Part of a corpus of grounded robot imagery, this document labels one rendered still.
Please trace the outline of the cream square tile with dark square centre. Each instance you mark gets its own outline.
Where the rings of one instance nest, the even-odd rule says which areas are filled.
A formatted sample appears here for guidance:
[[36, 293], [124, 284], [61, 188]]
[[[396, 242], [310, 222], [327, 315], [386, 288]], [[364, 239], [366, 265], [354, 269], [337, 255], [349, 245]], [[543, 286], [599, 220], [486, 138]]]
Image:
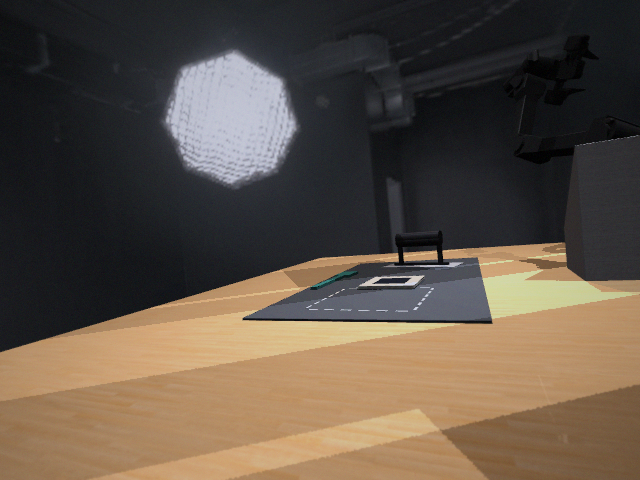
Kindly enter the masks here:
[[374, 277], [358, 286], [359, 289], [401, 289], [415, 288], [425, 276]]

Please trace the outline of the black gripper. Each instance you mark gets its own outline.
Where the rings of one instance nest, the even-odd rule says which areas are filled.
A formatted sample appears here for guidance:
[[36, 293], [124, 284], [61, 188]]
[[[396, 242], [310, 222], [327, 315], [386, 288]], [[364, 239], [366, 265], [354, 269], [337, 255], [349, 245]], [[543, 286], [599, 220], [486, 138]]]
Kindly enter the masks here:
[[[586, 34], [570, 35], [568, 36], [568, 39], [566, 41], [566, 44], [563, 50], [567, 50], [567, 52], [581, 52], [582, 57], [599, 60], [599, 57], [594, 55], [588, 49], [589, 39], [590, 39], [590, 35], [586, 35]], [[551, 80], [550, 78], [558, 70], [558, 64], [557, 64], [558, 61], [564, 60], [564, 59], [557, 59], [557, 58], [550, 58], [550, 57], [548, 58], [550, 60], [549, 68], [546, 74], [542, 78]], [[545, 95], [545, 98], [543, 100], [544, 103], [561, 106], [563, 104], [563, 101], [567, 99], [568, 95], [586, 90], [582, 88], [562, 88], [563, 85], [564, 85], [564, 82], [556, 82], [553, 90], [548, 89]]]

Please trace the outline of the teal flat trowel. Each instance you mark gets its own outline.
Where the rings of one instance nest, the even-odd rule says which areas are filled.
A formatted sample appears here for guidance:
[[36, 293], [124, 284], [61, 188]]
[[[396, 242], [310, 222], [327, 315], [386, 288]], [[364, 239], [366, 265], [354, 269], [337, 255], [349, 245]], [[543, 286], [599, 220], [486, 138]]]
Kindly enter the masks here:
[[321, 283], [319, 283], [317, 285], [312, 286], [311, 290], [318, 290], [318, 289], [320, 289], [320, 288], [322, 288], [324, 286], [327, 286], [327, 285], [329, 285], [329, 284], [331, 284], [333, 282], [336, 282], [336, 281], [338, 281], [338, 280], [340, 280], [342, 278], [352, 277], [352, 276], [354, 276], [356, 274], [358, 274], [358, 271], [347, 271], [347, 272], [339, 273], [337, 275], [334, 275], [335, 276], [334, 278], [331, 278], [329, 280], [326, 280], [324, 282], [321, 282]]

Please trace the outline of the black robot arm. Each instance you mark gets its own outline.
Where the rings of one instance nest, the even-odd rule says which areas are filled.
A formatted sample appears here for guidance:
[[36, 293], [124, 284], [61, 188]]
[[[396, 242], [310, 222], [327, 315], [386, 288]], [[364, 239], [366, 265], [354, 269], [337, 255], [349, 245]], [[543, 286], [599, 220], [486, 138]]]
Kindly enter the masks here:
[[[533, 136], [537, 101], [546, 89], [546, 79], [542, 77], [549, 68], [550, 60], [539, 56], [538, 49], [527, 56], [522, 66], [503, 84], [507, 96], [517, 102], [512, 134], [508, 140], [509, 148], [515, 151], [514, 156], [543, 164], [551, 157], [574, 155], [576, 145], [640, 135], [639, 125], [606, 115], [594, 118], [588, 131], [548, 138]], [[581, 52], [567, 52], [566, 58], [557, 64], [558, 70], [550, 79], [567, 82], [582, 77], [585, 60], [582, 60]]]

